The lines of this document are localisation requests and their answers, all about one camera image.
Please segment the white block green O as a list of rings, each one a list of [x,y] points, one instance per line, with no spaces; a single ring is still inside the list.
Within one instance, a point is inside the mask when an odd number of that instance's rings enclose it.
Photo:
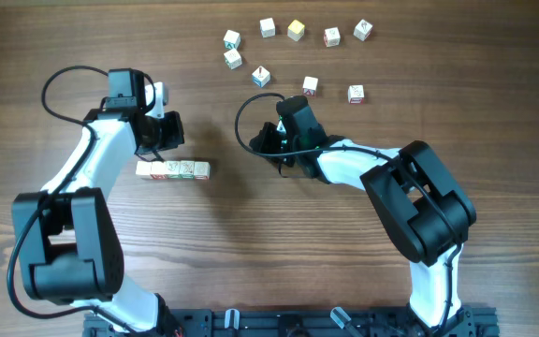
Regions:
[[[165,162],[166,176],[169,179],[180,179],[181,178],[180,167],[181,167],[180,161],[173,161],[173,160],[166,161]]]

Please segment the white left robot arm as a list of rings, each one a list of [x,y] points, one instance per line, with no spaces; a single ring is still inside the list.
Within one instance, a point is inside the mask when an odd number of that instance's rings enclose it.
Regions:
[[[163,298],[124,273],[124,253],[107,206],[111,188],[136,154],[183,142],[177,112],[154,118],[166,104],[151,77],[132,68],[106,72],[109,93],[74,123],[77,147],[39,191],[12,203],[15,244],[7,293],[35,319],[88,311],[125,336],[181,336],[184,328]]]

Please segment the white block red W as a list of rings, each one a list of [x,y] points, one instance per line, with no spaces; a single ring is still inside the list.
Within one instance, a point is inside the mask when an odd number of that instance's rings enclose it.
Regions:
[[[154,180],[165,180],[168,177],[166,163],[163,161],[152,162],[150,175]]]

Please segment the white block numeral one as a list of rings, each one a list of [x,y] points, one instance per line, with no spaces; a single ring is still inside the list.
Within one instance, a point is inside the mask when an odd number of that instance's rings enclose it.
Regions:
[[[180,162],[179,174],[182,179],[194,179],[195,162],[191,160],[182,160]]]

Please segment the white block paw print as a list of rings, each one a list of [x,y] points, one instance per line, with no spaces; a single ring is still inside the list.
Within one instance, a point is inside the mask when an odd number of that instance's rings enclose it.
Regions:
[[[151,175],[152,163],[146,161],[138,161],[136,165],[135,174],[140,179],[151,180],[153,177]]]

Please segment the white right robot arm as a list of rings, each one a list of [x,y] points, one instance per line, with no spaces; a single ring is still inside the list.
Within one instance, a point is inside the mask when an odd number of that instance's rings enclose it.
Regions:
[[[367,193],[388,238],[409,260],[409,306],[428,334],[443,336],[461,310],[458,264],[476,210],[449,170],[424,141],[379,149],[328,135],[304,95],[277,95],[277,123],[266,122],[241,147],[277,168],[301,168],[305,177]]]

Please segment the white block letter E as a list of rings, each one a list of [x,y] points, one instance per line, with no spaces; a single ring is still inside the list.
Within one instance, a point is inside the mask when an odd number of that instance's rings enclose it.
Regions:
[[[194,176],[198,180],[208,180],[211,176],[211,164],[209,162],[196,161],[194,164]]]

